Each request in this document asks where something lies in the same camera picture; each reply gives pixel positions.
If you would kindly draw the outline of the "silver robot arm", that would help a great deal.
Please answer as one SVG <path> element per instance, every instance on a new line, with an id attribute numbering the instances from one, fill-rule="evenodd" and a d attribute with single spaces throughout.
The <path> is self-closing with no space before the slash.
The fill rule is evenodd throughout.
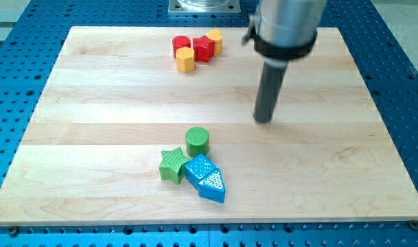
<path id="1" fill-rule="evenodd" d="M 248 19 L 241 43 L 254 42 L 266 60 L 288 62 L 307 56 L 314 46 L 326 0 L 261 0 Z"/>

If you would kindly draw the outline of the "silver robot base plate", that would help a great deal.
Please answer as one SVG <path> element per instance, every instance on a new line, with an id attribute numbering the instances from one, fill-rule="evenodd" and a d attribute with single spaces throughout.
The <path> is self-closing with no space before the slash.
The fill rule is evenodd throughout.
<path id="1" fill-rule="evenodd" d="M 169 0 L 168 12 L 187 13 L 230 13 L 241 12 L 239 0 Z"/>

